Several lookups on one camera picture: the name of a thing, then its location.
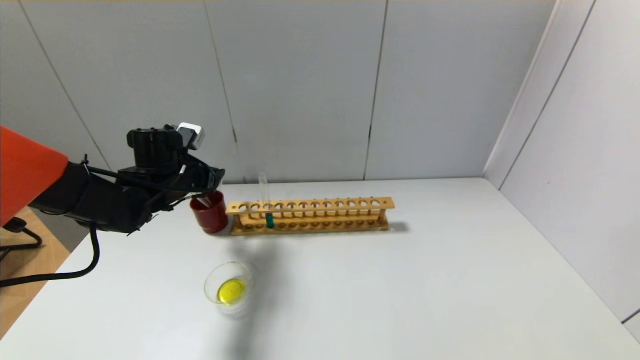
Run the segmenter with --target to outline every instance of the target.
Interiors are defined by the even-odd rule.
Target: test tube
[[[271,206],[271,199],[269,198],[269,181],[267,181],[267,174],[265,172],[261,172],[260,175],[258,175],[258,183],[260,183],[260,191],[262,192],[262,205],[267,208],[267,204]],[[267,228],[273,229],[276,226],[272,213],[265,214],[264,218],[267,220]]]

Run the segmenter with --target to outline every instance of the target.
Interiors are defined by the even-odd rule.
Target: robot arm
[[[225,174],[188,154],[204,139],[200,126],[136,129],[127,134],[136,166],[113,173],[66,156],[5,127],[2,131],[1,225],[24,206],[65,215],[98,230],[132,233],[176,203],[216,191]],[[101,176],[115,178],[115,183]]]

